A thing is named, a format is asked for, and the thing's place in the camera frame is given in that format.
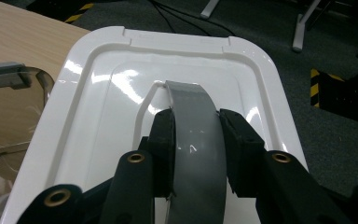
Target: table surface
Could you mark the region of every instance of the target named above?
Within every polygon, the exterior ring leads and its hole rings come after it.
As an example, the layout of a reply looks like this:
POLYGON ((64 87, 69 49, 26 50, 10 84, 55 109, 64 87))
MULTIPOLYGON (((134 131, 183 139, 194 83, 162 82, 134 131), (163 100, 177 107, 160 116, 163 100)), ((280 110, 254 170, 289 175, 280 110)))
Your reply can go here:
POLYGON ((70 48, 89 32, 0 2, 0 63, 37 67, 55 80, 70 48))

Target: gray carpet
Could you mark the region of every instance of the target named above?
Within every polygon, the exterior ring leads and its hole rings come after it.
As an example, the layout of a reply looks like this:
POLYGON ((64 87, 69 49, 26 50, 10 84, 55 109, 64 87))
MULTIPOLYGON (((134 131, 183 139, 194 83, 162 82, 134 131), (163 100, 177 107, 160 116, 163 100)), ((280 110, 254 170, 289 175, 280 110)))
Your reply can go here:
MULTIPOLYGON (((6 0, 25 7, 32 1, 6 0)), ((208 0, 164 0, 169 6, 199 16, 208 0)), ((219 22, 238 37, 254 42, 275 62, 295 120, 310 174, 323 186, 350 195, 358 185, 358 122, 310 106, 310 69, 343 78, 358 73, 358 20, 325 14, 306 32, 303 52, 291 51, 296 17, 304 7, 283 0, 221 0, 210 21, 219 22)), ((179 34, 204 35, 171 16, 179 34)), ((228 32, 196 22, 215 36, 228 32)), ((105 26, 170 32, 146 0, 98 3, 73 23, 88 30, 105 26)))

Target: black cable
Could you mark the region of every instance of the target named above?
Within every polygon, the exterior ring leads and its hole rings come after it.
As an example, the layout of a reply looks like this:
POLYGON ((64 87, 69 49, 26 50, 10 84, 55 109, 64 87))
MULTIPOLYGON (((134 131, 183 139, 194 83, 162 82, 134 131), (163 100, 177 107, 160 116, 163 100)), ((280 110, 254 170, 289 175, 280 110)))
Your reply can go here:
POLYGON ((176 19, 181 20, 181 21, 184 21, 184 22, 186 22, 186 23, 188 23, 188 24, 190 24, 190 25, 196 27, 197 29, 201 30, 201 31, 202 31, 203 33, 205 33, 206 35, 211 36, 211 34, 209 34, 207 31, 205 31, 204 29, 202 29, 202 28, 199 27, 198 25, 194 24, 193 22, 187 21, 187 20, 185 20, 185 19, 183 19, 183 18, 181 18, 181 17, 175 15, 174 13, 170 12, 169 10, 167 10, 167 9, 164 8, 164 7, 161 7, 161 6, 159 6, 159 5, 158 5, 158 7, 159 7, 160 9, 164 10, 165 12, 171 14, 171 15, 174 16, 176 19))
POLYGON ((154 1, 150 0, 150 3, 153 5, 153 7, 156 9, 156 11, 158 12, 158 14, 164 18, 164 20, 167 22, 168 26, 170 27, 171 31, 176 34, 176 31, 173 29, 173 27, 171 26, 171 23, 168 21, 168 19, 161 13, 161 11, 158 9, 158 4, 154 3, 154 1))
POLYGON ((199 17, 196 17, 196 16, 193 16, 193 15, 188 14, 188 13, 186 13, 186 12, 180 11, 180 10, 175 9, 175 8, 173 8, 173 7, 169 7, 169 6, 166 6, 166 5, 164 5, 164 4, 161 4, 160 2, 157 2, 157 1, 155 1, 155 0, 149 0, 149 1, 150 1, 152 4, 156 4, 156 5, 160 6, 160 7, 166 7, 167 9, 172 10, 172 11, 177 12, 177 13, 180 13, 180 14, 182 14, 182 15, 185 15, 185 16, 188 16, 188 17, 191 17, 191 18, 194 18, 194 19, 199 20, 199 21, 205 21, 205 22, 208 22, 208 23, 213 24, 213 25, 215 25, 215 26, 218 26, 218 27, 220 27, 220 28, 226 30, 227 32, 231 33, 233 36, 236 36, 236 35, 234 34, 234 32, 232 32, 232 31, 229 30, 227 27, 225 27, 224 25, 221 25, 221 24, 219 24, 219 23, 217 23, 217 22, 203 20, 203 19, 201 19, 201 18, 199 18, 199 17))

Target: hazard tape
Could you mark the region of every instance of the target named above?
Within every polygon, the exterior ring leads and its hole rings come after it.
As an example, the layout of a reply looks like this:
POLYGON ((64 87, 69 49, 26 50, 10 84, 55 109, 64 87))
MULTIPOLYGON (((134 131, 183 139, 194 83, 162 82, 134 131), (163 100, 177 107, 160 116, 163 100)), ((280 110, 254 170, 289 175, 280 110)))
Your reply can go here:
POLYGON ((94 6, 94 4, 92 4, 92 3, 88 3, 88 4, 84 5, 81 9, 78 10, 77 13, 75 13, 75 15, 71 16, 64 22, 71 24, 72 22, 77 21, 87 10, 92 8, 92 6, 94 6))
POLYGON ((320 95, 319 95, 319 77, 320 74, 325 74, 330 76, 333 79, 336 79, 338 81, 345 81, 344 79, 335 76, 326 74, 324 72, 318 71, 314 68, 310 70, 310 104, 315 107, 320 107, 320 95))

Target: gray curved object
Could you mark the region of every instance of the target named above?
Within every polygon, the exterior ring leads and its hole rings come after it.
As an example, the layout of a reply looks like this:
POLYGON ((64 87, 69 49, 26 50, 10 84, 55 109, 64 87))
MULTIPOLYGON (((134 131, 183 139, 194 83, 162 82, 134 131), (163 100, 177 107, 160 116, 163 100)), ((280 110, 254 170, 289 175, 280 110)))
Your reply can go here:
POLYGON ((167 81, 175 117, 176 152, 168 224, 222 224, 226 151, 211 97, 196 84, 167 81))

